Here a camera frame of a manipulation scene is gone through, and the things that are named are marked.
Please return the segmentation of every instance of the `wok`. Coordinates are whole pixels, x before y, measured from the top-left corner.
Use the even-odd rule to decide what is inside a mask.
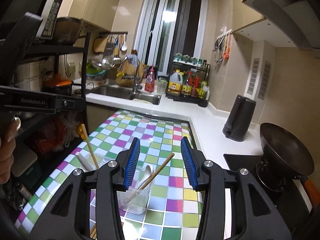
[[[260,140],[269,169],[279,177],[300,179],[313,208],[320,195],[309,176],[314,171],[312,156],[305,145],[292,133],[272,123],[260,125]]]

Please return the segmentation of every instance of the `orange pot lid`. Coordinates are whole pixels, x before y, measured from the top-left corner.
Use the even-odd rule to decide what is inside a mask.
[[[52,78],[43,82],[44,87],[61,87],[72,85],[73,82],[68,79],[61,79],[60,74],[53,74]]]

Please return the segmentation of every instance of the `beige upper cabinet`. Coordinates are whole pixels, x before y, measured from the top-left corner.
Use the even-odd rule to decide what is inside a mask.
[[[118,4],[119,0],[73,0],[69,16],[111,31]]]
[[[233,30],[239,30],[256,21],[263,19],[263,15],[242,3],[241,0],[233,0]]]

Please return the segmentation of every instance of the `stove burner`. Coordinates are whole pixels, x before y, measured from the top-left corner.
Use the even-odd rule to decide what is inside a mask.
[[[274,192],[281,192],[284,190],[284,185],[286,184],[285,178],[280,178],[271,172],[268,163],[263,161],[258,162],[256,165],[256,172],[258,178],[268,189]]]

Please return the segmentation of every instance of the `colorful checkered table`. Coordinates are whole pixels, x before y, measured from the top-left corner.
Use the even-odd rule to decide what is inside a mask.
[[[148,200],[147,212],[134,215],[119,210],[128,239],[194,240],[202,211],[202,196],[192,190],[182,160],[180,141],[189,138],[188,124],[152,119],[126,110],[119,110],[91,133],[90,143],[95,153],[115,159],[129,149],[134,137],[140,139],[138,166],[157,169],[171,152],[173,159],[156,176]],[[67,176],[82,168],[76,152],[90,155],[85,142],[53,171],[24,207],[15,225],[28,235],[47,203]],[[91,193],[90,228],[95,224],[95,193]]]

